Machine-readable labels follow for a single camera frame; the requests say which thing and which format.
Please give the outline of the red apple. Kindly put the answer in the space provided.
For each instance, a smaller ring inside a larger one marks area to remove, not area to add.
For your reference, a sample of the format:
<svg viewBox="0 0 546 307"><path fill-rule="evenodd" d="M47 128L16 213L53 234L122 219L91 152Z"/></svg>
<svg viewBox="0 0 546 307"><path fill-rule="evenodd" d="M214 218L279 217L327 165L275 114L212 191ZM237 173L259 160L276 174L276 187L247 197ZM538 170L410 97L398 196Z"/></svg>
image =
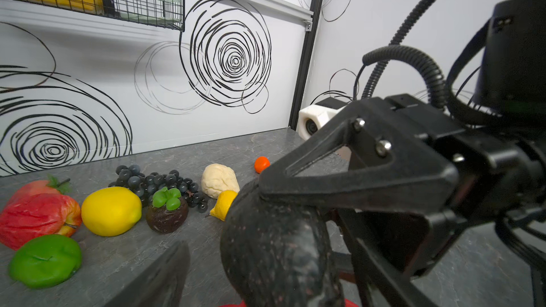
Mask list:
<svg viewBox="0 0 546 307"><path fill-rule="evenodd" d="M82 223L80 205L71 197L41 193L8 204L1 212L1 244L18 250L45 235L71 237Z"/></svg>

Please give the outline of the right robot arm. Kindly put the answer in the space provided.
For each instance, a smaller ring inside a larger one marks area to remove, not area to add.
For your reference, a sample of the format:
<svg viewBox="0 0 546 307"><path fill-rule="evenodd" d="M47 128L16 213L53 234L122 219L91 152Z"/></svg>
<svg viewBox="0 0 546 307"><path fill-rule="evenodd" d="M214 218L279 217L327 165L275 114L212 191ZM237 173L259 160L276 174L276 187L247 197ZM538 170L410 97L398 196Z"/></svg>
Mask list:
<svg viewBox="0 0 546 307"><path fill-rule="evenodd" d="M531 269L545 305L545 253L516 229L545 220L545 0L507 0L448 75L425 53L389 45L364 66L400 61L425 81L411 95L351 102L259 180L263 199L332 212L345 270L398 306L428 306L411 279L428 273L467 229L494 223Z"/></svg>

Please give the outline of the dark avocado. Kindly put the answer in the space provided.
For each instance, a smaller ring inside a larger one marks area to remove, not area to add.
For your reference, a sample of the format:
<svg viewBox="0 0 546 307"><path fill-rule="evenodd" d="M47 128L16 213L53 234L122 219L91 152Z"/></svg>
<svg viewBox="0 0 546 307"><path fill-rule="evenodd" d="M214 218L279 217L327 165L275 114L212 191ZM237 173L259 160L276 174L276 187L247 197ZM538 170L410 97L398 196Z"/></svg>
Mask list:
<svg viewBox="0 0 546 307"><path fill-rule="evenodd" d="M257 181L234 200L220 256L247 306L344 306L330 238L317 209L260 197Z"/></svg>

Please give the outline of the cream garlic bulb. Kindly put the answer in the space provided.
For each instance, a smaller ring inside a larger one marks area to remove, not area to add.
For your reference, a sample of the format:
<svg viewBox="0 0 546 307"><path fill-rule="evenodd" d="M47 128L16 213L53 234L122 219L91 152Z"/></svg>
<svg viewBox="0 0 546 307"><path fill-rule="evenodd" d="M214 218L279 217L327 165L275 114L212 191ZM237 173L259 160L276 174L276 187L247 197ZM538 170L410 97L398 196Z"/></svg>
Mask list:
<svg viewBox="0 0 546 307"><path fill-rule="evenodd" d="M201 179L201 190L210 198L217 199L219 195L232 190L240 191L240 186L234 170L219 163L206 166Z"/></svg>

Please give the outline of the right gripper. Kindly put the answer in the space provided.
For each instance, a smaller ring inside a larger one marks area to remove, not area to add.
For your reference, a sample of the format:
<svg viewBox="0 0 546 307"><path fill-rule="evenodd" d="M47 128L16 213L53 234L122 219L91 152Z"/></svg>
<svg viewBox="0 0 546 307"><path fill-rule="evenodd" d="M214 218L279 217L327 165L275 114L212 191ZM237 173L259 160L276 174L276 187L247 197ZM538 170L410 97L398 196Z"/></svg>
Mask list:
<svg viewBox="0 0 546 307"><path fill-rule="evenodd" d="M301 176L349 147L356 167ZM409 95L352 102L260 175L265 200L334 209L339 277L372 306L544 306L545 257L516 233L545 219L545 138L469 129ZM350 209L366 211L363 214Z"/></svg>

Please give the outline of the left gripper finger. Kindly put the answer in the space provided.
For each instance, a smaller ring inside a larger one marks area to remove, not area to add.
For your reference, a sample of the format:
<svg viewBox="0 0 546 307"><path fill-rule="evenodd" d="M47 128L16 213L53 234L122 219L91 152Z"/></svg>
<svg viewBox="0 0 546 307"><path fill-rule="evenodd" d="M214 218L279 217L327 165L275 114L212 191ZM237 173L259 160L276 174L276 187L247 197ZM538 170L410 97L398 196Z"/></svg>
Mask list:
<svg viewBox="0 0 546 307"><path fill-rule="evenodd" d="M191 264L187 242L176 242L106 306L178 306Z"/></svg>

